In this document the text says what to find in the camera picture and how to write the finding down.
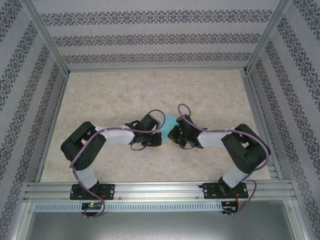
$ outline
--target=striped wall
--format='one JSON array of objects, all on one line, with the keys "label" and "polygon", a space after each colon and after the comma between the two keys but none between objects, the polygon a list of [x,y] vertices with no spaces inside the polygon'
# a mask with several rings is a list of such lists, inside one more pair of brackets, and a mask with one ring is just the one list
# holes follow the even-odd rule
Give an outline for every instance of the striped wall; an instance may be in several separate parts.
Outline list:
[{"label": "striped wall", "polygon": [[65,81],[18,0],[0,0],[0,240],[37,174]]},{"label": "striped wall", "polygon": [[320,239],[320,0],[293,0],[251,73],[284,177]]},{"label": "striped wall", "polygon": [[279,0],[35,0],[71,70],[245,67]]}]

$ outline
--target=blue object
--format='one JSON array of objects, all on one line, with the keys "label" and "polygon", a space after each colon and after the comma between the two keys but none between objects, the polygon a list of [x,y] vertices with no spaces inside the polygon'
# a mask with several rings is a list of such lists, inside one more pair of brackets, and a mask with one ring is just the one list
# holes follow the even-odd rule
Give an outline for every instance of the blue object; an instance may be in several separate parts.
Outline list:
[{"label": "blue object", "polygon": [[173,129],[175,125],[178,125],[176,121],[177,118],[178,118],[177,116],[165,116],[164,126],[160,129],[162,144],[164,144],[166,141],[169,140],[168,134],[170,130]]}]

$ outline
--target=black mounting plate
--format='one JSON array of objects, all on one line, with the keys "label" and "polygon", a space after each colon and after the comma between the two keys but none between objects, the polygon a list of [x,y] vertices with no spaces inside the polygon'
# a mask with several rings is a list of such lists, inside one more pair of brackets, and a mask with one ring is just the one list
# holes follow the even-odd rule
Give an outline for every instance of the black mounting plate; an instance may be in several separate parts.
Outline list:
[{"label": "black mounting plate", "polygon": [[240,182],[226,196],[219,190],[218,182],[205,182],[199,186],[203,189],[204,199],[235,199],[236,193],[239,194],[239,199],[247,199],[249,197],[247,185]]},{"label": "black mounting plate", "polygon": [[[99,184],[95,194],[103,200],[113,200],[115,195],[115,185]],[[73,184],[70,192],[70,200],[97,200],[97,198],[84,190],[79,184]]]}]

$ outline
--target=enclosure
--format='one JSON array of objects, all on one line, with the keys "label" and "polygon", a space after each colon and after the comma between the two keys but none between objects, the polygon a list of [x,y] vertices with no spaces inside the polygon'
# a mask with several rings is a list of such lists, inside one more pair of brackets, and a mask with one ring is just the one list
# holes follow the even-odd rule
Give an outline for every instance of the enclosure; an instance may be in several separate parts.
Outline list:
[{"label": "enclosure", "polygon": [[[0,239],[320,239],[318,4],[2,0]],[[86,121],[117,127],[152,109],[175,121],[180,103],[197,126],[245,123],[269,146],[246,209],[224,216],[235,199],[199,188],[233,166],[226,149],[162,134],[160,147],[100,151],[92,168],[113,200],[84,219],[62,142]]]}]

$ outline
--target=marble floor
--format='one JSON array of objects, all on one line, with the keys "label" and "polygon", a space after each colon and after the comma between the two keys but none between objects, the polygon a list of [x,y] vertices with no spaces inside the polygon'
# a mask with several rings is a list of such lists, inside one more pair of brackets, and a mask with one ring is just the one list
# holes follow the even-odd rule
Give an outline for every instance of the marble floor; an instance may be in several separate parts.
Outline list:
[{"label": "marble floor", "polygon": [[[71,73],[41,182],[75,182],[60,146],[83,122],[117,127],[141,120],[152,109],[178,117],[180,103],[191,108],[193,122],[202,128],[245,123],[257,132],[238,70]],[[154,116],[161,119],[159,113]],[[101,182],[167,182],[218,180],[232,165],[224,148],[183,150],[169,140],[142,151],[129,145],[102,148],[92,167]],[[270,179],[268,168],[251,178]]]}]

